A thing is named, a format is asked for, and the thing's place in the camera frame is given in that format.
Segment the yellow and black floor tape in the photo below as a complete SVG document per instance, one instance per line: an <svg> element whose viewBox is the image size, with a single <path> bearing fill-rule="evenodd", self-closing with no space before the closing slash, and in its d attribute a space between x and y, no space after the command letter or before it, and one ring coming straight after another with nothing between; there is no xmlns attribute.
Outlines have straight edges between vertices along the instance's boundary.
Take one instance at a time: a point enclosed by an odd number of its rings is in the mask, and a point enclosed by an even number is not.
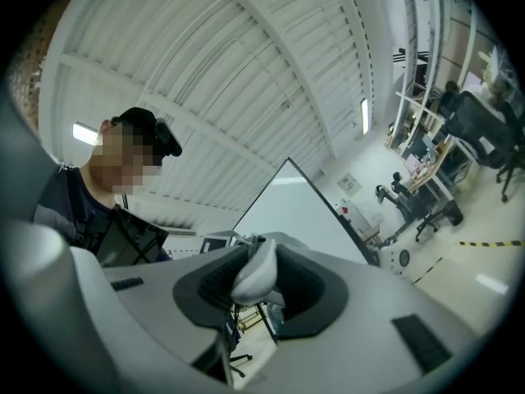
<svg viewBox="0 0 525 394"><path fill-rule="evenodd" d="M419 282L421 279L423 279L425 277L425 275L430 272L441 260L443 259L443 257L441 257L440 259L438 259L434 265L432 267L430 267L418 280L416 280L414 283L412 283L413 285L415 285L417 282Z"/></svg>
<svg viewBox="0 0 525 394"><path fill-rule="evenodd" d="M483 247L498 247L498 246L525 246L525 241L507 241L507 242L458 242L462 246L483 246Z"/></svg>

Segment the white corrugated ceiling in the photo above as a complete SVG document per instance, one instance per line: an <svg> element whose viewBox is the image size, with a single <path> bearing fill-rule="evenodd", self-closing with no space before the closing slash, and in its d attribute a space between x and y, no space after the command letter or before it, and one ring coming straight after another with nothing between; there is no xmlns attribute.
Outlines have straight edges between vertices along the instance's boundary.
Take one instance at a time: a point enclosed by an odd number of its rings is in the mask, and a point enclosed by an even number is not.
<svg viewBox="0 0 525 394"><path fill-rule="evenodd" d="M198 235L231 228L286 157L315 179L361 133L370 56L350 1L72 0L43 70L44 143L82 164L76 121L150 109L184 153L130 208Z"/></svg>

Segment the white floor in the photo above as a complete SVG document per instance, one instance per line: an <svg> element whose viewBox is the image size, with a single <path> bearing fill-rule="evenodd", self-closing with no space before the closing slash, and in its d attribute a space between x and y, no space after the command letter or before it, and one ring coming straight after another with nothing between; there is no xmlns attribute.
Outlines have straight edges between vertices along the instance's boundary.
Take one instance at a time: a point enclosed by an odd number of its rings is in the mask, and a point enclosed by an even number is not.
<svg viewBox="0 0 525 394"><path fill-rule="evenodd" d="M466 242L525 241L525 173L515 172L507 190L509 201L501 202L503 184L495 183L495 171L482 169L476 185L458 197L464 220L452 227L447 219L439 231L425 231L414 240L417 223L396 242L410 253L410 264L401 277L456 313L480 336L502 317L521 275L525 247L467 247ZM251 361L234 365L246 378L234 374L235 388L242 388L271 358L276 346L263 323L250 328L232 355L250 354Z"/></svg>

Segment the sign on wall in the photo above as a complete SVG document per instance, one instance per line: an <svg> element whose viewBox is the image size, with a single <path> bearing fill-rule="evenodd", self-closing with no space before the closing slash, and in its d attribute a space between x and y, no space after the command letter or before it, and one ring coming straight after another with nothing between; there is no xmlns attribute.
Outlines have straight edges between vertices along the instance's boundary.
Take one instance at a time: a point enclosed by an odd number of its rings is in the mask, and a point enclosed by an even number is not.
<svg viewBox="0 0 525 394"><path fill-rule="evenodd" d="M349 197L354 196L362 188L362 186L357 182L357 180L350 174L346 174L339 181L337 181L337 185Z"/></svg>

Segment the ear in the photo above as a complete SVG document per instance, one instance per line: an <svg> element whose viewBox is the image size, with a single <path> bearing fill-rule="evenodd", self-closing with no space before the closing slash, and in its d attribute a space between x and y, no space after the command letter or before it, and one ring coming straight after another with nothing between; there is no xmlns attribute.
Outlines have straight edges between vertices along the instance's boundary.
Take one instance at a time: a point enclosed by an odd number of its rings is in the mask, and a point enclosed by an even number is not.
<svg viewBox="0 0 525 394"><path fill-rule="evenodd" d="M102 124L98 128L98 133L99 134L104 134L110 128L112 128L112 123L109 120L104 120L104 121L102 121Z"/></svg>

